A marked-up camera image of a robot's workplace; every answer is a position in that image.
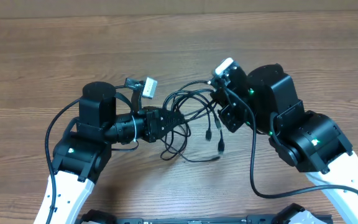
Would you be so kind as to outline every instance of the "wall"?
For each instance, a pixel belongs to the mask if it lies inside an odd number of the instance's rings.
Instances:
[[[358,10],[358,0],[0,0],[0,19]]]

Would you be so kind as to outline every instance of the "white arm segment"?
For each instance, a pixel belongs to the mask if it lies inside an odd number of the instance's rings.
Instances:
[[[340,155],[328,164],[329,172],[306,173],[307,178],[315,185],[346,185],[358,190],[358,157],[353,152]],[[346,223],[358,223],[358,195],[345,190],[329,189],[323,193],[334,205]]]
[[[56,179],[56,212],[52,215],[50,224],[72,224],[75,222],[85,200],[91,194],[94,183],[90,180],[77,181],[78,176],[59,171]],[[47,191],[34,224],[45,224],[52,202],[52,182],[48,179]]]

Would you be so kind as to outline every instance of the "wooden tabletop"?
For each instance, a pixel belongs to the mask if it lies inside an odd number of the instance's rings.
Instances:
[[[0,20],[0,223],[34,221],[48,177],[45,131],[85,84],[153,77],[156,96],[144,105],[161,106],[182,85],[209,79],[227,57],[247,73],[280,63],[305,109],[335,120],[358,155],[358,11]],[[52,149],[77,109],[57,121]],[[119,103],[117,113],[127,111]],[[189,158],[217,154],[218,132],[212,129],[213,139],[206,141],[207,126],[206,119],[191,123]],[[224,157],[204,164],[180,157],[162,161],[161,142],[114,152],[81,213],[93,208],[119,217],[229,217],[277,213],[295,202],[341,221],[321,192],[257,197],[249,183],[251,134],[247,127],[234,134],[225,129]],[[266,194],[311,186],[278,157],[267,136],[258,136],[255,178]]]

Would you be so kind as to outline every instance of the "wood grain surface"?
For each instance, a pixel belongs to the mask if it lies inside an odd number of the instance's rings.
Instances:
[[[34,221],[48,177],[46,128],[85,84],[154,77],[156,96],[144,105],[161,106],[182,85],[210,78],[226,57],[246,72],[280,63],[305,108],[335,120],[358,155],[358,11],[0,20],[0,223]],[[185,111],[198,107],[189,102]],[[52,148],[77,108],[57,121]],[[117,113],[127,110],[119,104]],[[189,158],[217,154],[218,132],[213,129],[206,141],[207,126],[206,119],[191,123]],[[295,202],[341,222],[321,192],[275,200],[254,195],[251,134],[245,127],[235,134],[225,130],[224,157],[206,164],[162,161],[161,142],[115,152],[81,213],[93,208],[119,217],[228,217],[277,213]],[[266,136],[258,136],[255,178],[257,188],[270,194],[311,186],[281,161]]]

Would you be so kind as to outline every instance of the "green light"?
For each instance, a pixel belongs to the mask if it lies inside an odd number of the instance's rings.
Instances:
[[[313,140],[311,140],[311,143],[312,143],[314,146],[317,146],[317,144],[320,143],[320,141],[317,140],[317,139],[313,139]]]

